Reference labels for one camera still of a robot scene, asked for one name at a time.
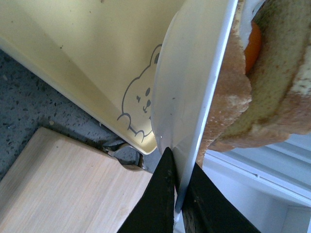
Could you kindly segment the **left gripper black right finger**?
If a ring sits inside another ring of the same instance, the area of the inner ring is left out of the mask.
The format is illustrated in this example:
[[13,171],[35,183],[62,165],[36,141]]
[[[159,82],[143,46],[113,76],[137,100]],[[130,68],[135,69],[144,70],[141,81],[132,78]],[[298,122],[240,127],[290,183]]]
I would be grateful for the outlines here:
[[197,164],[187,188],[182,216],[187,233],[259,232]]

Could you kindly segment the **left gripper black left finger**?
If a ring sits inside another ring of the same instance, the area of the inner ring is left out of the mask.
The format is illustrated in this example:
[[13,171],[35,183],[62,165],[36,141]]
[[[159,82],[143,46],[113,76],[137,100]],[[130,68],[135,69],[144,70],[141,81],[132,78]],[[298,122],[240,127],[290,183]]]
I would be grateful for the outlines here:
[[173,152],[170,148],[165,148],[142,197],[118,232],[172,233],[175,183],[176,166]]

